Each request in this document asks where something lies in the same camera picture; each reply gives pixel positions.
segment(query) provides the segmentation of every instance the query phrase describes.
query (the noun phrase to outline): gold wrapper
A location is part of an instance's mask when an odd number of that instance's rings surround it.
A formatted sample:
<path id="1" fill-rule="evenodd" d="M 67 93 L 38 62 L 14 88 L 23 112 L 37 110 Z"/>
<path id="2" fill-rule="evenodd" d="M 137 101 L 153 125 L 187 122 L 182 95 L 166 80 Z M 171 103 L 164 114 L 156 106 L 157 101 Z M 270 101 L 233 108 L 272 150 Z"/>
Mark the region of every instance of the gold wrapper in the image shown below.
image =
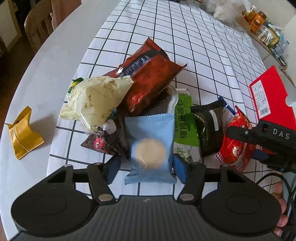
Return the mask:
<path id="1" fill-rule="evenodd" d="M 26 107 L 17 117 L 15 122 L 6 124 L 8 126 L 10 139 L 13 145 L 16 158 L 23 158 L 30 151 L 44 143 L 42 137 L 31 130 L 30 118 L 32 109 Z"/>
<path id="2" fill-rule="evenodd" d="M 96 131 L 122 102 L 133 84 L 131 77 L 100 76 L 85 79 L 71 91 L 60 117 L 80 120 L 90 131 Z"/>

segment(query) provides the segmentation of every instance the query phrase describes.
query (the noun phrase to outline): metal pin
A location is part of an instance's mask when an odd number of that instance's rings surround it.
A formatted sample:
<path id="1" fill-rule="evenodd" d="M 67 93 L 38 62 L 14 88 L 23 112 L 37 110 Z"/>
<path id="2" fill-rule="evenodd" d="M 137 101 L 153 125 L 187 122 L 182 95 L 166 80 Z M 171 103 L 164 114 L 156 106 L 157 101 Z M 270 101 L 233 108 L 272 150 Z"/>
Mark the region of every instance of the metal pin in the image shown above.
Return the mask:
<path id="1" fill-rule="evenodd" d="M 111 201 L 112 199 L 113 199 L 113 196 L 110 195 L 110 194 L 101 194 L 101 195 L 99 196 L 99 200 L 100 200 L 101 202 L 108 202 L 108 201 Z"/>
<path id="2" fill-rule="evenodd" d="M 182 199 L 183 201 L 191 201 L 194 199 L 194 196 L 190 193 L 184 193 L 180 195 L 180 199 Z"/>

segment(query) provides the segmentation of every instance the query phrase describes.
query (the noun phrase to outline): tablecloth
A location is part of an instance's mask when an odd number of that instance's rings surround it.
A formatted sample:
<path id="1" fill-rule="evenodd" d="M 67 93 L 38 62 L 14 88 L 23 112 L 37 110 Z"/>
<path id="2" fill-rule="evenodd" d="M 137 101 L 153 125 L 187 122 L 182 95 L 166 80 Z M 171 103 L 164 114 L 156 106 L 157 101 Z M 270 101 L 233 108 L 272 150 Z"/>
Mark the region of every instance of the tablecloth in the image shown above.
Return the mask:
<path id="1" fill-rule="evenodd" d="M 238 24 L 224 25 L 189 1 L 178 4 L 167 0 L 122 0 L 91 42 L 73 79 L 100 76 L 117 68 L 150 37 L 167 52 L 171 61 L 179 65 L 188 63 L 171 82 L 172 86 L 189 89 L 195 104 L 208 104 L 223 96 L 232 108 L 237 105 L 256 126 L 258 121 L 248 85 L 266 70 L 258 51 Z M 72 80 L 62 81 L 70 84 Z M 76 169 L 86 168 L 89 163 L 106 163 L 110 155 L 80 146 L 86 138 L 79 121 L 59 118 L 47 174 L 64 164 L 72 164 Z M 202 162 L 208 168 L 219 168 L 214 155 L 203 158 Z M 116 198 L 120 195 L 174 195 L 176 198 L 183 188 L 177 176 L 176 184 L 125 185 L 124 177 L 130 169 L 129 162 L 122 162 L 109 185 Z M 251 159 L 244 174 L 258 181 L 270 171 Z M 272 191 L 278 181 L 276 177 L 268 177 L 260 186 Z M 206 183 L 203 195 L 216 188 L 217 183 Z M 76 189 L 91 197 L 88 184 L 77 183 Z"/>

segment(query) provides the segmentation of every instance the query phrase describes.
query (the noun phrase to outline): red cardboard box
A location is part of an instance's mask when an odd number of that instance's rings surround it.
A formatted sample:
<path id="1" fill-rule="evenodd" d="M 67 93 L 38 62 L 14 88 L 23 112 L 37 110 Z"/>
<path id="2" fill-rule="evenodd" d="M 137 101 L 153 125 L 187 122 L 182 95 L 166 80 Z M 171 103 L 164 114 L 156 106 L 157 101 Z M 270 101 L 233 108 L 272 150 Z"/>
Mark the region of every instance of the red cardboard box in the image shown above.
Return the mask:
<path id="1" fill-rule="evenodd" d="M 250 84 L 258 119 L 273 122 L 296 131 L 296 119 L 292 107 L 286 104 L 285 86 L 272 66 Z"/>

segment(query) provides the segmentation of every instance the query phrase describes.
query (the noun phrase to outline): human hand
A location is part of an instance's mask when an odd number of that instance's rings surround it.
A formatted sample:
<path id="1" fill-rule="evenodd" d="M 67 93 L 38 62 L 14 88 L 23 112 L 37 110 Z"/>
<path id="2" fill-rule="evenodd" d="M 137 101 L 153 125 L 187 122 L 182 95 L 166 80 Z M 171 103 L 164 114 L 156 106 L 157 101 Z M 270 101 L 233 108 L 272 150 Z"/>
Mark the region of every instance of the human hand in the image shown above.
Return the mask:
<path id="1" fill-rule="evenodd" d="M 274 230 L 274 233 L 277 236 L 281 235 L 281 232 L 282 232 L 281 227 L 285 226 L 288 222 L 288 216 L 283 214 L 287 208 L 287 203 L 283 198 L 281 198 L 282 192 L 283 192 L 283 185 L 282 185 L 282 182 L 280 181 L 275 185 L 274 193 L 272 193 L 272 195 L 279 201 L 281 205 L 281 213 L 282 213 L 281 218 L 277 224 L 277 227 Z"/>

